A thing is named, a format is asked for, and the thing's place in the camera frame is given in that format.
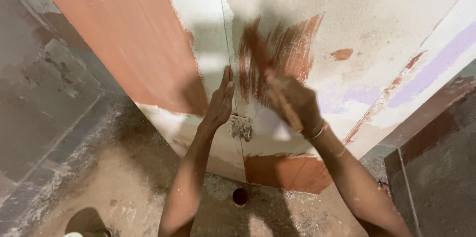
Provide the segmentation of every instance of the lavender paint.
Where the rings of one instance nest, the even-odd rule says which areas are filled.
[[[388,103],[389,107],[395,108],[420,94],[429,87],[433,81],[444,73],[456,59],[476,42],[476,21],[462,30],[451,40],[429,64],[410,80],[400,91],[398,91]]]

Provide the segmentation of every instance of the paint brush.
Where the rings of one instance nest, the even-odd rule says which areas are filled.
[[[246,39],[249,48],[254,57],[254,62],[258,66],[259,71],[266,78],[266,82],[270,84],[271,89],[275,92],[277,100],[283,109],[283,113],[289,121],[291,127],[298,132],[301,132],[301,119],[295,112],[293,106],[284,95],[283,89],[279,87],[279,82],[276,82],[276,71],[273,64],[273,59],[268,52],[266,42],[259,36],[256,27],[247,26],[244,31],[244,39]]]

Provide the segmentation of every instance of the person's right hand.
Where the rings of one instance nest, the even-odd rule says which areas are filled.
[[[283,120],[289,123],[283,113],[283,109],[276,95],[276,90],[289,100],[294,111],[301,119],[304,129],[301,131],[305,138],[315,136],[321,130],[324,120],[319,112],[316,93],[298,82],[292,76],[275,76],[269,78],[270,89],[267,90],[267,96],[271,108],[277,112]]]

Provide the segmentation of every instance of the hand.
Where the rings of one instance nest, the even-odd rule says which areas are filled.
[[[233,72],[230,66],[226,66],[220,88],[213,92],[210,105],[202,123],[206,126],[211,126],[213,129],[217,129],[222,124],[225,124],[231,115],[234,93]]]
[[[303,86],[292,76],[275,76],[268,79],[268,83],[271,87],[266,93],[269,104],[283,120],[287,121],[277,98],[276,89],[284,94],[301,119],[301,123],[304,126],[304,129],[301,131],[302,135],[310,138],[319,133],[324,124],[324,119],[322,119],[319,112],[316,93],[312,89]]]

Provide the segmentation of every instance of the orange paint stroke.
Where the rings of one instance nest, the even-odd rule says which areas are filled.
[[[333,183],[323,161],[297,156],[288,153],[247,155],[246,179],[249,183],[313,194],[321,193]]]
[[[207,95],[170,0],[53,0],[128,95],[205,115]]]
[[[352,48],[345,48],[332,52],[330,55],[334,56],[336,60],[341,61],[350,58],[350,55],[352,55],[353,52],[354,50]]]
[[[293,75],[299,82],[307,80],[314,58],[310,54],[312,40],[318,32],[324,15],[315,15],[298,24],[284,28],[282,24],[266,38],[269,53],[273,57],[276,72]],[[261,17],[253,23],[258,29]],[[265,77],[255,68],[253,55],[246,44],[240,40],[239,46],[239,82],[242,98],[249,103],[249,95],[254,96],[259,103],[267,106]]]
[[[355,134],[357,134],[357,132],[359,131],[360,127],[362,126],[362,124],[364,124],[369,118],[370,118],[370,113],[371,111],[377,106],[377,105],[382,105],[383,102],[387,101],[390,99],[391,97],[391,92],[393,90],[395,90],[396,86],[399,85],[401,82],[402,82],[402,76],[403,74],[405,73],[408,73],[408,71],[412,71],[413,70],[413,66],[414,64],[418,61],[418,59],[421,57],[421,55],[423,55],[424,52],[426,52],[427,50],[425,51],[422,51],[420,52],[418,55],[416,55],[415,57],[413,57],[408,63],[407,65],[405,65],[405,68],[403,68],[400,73],[398,74],[397,78],[395,78],[393,80],[393,82],[387,87],[385,88],[385,90],[382,92],[382,95],[383,97],[381,96],[380,99],[377,100],[377,102],[375,104],[373,104],[369,110],[364,114],[364,116],[362,117],[362,119],[360,119],[359,123],[357,123],[357,125],[354,127],[354,129],[352,131],[350,131],[349,135],[347,135],[346,139],[344,139],[344,144],[349,144],[349,143],[352,143],[352,138],[355,136]]]

